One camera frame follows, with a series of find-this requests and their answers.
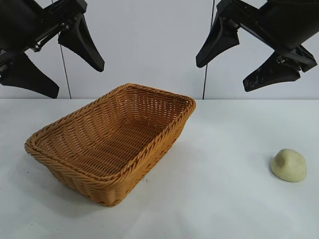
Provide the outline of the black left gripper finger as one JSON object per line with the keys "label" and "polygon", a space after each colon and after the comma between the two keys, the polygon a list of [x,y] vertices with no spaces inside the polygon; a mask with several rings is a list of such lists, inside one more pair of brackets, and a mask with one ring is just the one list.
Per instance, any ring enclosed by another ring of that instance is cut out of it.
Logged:
{"label": "black left gripper finger", "polygon": [[0,84],[27,89],[50,98],[57,98],[59,93],[59,86],[24,53],[1,65]]}
{"label": "black left gripper finger", "polygon": [[60,32],[58,43],[85,60],[97,71],[104,71],[104,60],[88,30],[84,14],[77,14],[68,29]]}

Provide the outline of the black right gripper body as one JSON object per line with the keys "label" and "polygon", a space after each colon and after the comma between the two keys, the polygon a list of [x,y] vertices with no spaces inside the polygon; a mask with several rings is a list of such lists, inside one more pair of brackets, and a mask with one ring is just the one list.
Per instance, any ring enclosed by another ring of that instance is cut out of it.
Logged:
{"label": "black right gripper body", "polygon": [[282,58],[294,61],[303,72],[317,65],[302,44],[319,31],[317,0],[269,0],[260,8],[242,0],[222,0],[217,5],[222,43],[219,52],[239,44],[237,31],[245,29]]}

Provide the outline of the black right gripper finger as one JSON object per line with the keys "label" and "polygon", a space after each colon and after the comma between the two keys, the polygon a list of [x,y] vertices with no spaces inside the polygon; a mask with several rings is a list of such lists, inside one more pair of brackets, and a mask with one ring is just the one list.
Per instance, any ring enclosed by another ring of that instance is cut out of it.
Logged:
{"label": "black right gripper finger", "polygon": [[239,45],[238,25],[232,25],[228,19],[217,15],[206,41],[196,56],[196,66],[204,67],[216,56],[236,45]]}
{"label": "black right gripper finger", "polygon": [[250,92],[272,84],[298,80],[299,71],[281,60],[284,58],[274,52],[259,68],[243,80],[244,90]]}

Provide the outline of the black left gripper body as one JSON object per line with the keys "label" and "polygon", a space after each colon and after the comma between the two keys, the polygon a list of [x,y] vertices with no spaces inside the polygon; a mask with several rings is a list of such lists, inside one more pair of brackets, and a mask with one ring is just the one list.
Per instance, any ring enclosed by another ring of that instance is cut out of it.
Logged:
{"label": "black left gripper body", "polygon": [[12,72],[28,49],[38,52],[59,32],[69,32],[86,9],[84,0],[58,0],[45,8],[34,0],[2,0],[0,73]]}

